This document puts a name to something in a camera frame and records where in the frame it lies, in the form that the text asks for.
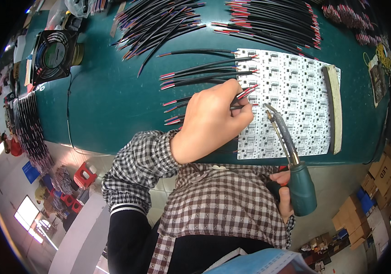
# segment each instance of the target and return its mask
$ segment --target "hand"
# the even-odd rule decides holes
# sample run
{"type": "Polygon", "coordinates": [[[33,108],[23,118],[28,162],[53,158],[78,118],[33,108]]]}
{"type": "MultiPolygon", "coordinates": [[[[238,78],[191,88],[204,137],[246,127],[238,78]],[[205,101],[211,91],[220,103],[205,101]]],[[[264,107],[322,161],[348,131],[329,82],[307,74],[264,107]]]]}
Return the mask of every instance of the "hand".
{"type": "Polygon", "coordinates": [[[182,130],[170,141],[171,154],[180,164],[196,161],[236,137],[253,120],[247,98],[230,111],[231,102],[242,92],[235,79],[195,93],[188,102],[182,130]]]}
{"type": "MultiPolygon", "coordinates": [[[[270,180],[277,182],[280,185],[285,185],[290,180],[290,171],[281,171],[279,173],[270,174],[270,180]]],[[[284,223],[288,222],[288,218],[293,215],[293,206],[290,200],[290,189],[283,186],[279,189],[279,213],[284,223]]]]}

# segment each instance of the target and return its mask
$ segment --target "white printed circuit board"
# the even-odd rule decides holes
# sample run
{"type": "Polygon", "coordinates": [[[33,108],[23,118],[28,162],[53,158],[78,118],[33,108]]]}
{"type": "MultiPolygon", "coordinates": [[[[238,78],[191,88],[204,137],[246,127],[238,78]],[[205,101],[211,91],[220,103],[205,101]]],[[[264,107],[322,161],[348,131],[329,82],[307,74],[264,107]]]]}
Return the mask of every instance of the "white printed circuit board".
{"type": "MultiPolygon", "coordinates": [[[[285,157],[282,145],[266,114],[270,104],[287,124],[299,156],[328,153],[330,109],[322,68],[318,60],[269,50],[238,49],[236,58],[258,55],[239,62],[239,71],[258,69],[258,74],[239,75],[240,85],[258,87],[247,98],[254,119],[239,135],[237,158],[285,157]]],[[[340,84],[341,71],[336,68],[340,84]]]]}

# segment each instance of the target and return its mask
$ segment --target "checkered shirt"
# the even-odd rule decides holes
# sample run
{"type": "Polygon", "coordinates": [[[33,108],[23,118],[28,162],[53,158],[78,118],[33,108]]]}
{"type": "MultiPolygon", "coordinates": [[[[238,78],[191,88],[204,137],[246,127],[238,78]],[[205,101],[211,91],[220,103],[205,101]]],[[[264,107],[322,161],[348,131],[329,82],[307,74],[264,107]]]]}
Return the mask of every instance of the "checkered shirt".
{"type": "Polygon", "coordinates": [[[284,224],[275,198],[265,187],[276,167],[192,163],[178,165],[170,152],[177,131],[137,133],[121,149],[103,177],[102,193],[111,214],[151,207],[149,189],[178,173],[158,228],[148,273],[165,274],[175,239],[217,235],[258,239],[288,249],[295,218],[284,224]]]}

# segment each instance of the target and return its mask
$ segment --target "person's left hand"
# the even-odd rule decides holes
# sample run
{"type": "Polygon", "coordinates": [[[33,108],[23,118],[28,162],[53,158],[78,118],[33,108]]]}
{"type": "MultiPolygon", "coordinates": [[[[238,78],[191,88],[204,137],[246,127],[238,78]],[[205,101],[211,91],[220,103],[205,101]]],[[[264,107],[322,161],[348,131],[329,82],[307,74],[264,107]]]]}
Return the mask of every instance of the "person's left hand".
{"type": "MultiPolygon", "coordinates": [[[[290,171],[281,171],[270,174],[270,180],[277,182],[280,185],[285,185],[290,180],[290,171]]],[[[288,222],[288,218],[290,218],[290,216],[294,213],[290,200],[290,189],[286,186],[281,187],[279,189],[279,197],[279,213],[286,224],[288,222]]]]}

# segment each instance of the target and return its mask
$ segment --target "blue face mask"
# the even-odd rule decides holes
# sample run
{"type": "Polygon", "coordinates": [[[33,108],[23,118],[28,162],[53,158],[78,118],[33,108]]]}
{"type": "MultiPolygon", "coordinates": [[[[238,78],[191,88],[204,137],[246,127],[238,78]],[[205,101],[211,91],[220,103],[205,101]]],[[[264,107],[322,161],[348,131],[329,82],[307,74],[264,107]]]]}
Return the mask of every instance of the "blue face mask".
{"type": "Polygon", "coordinates": [[[300,253],[268,248],[258,252],[241,255],[205,274],[274,274],[274,273],[301,273],[315,274],[305,263],[300,253]]]}

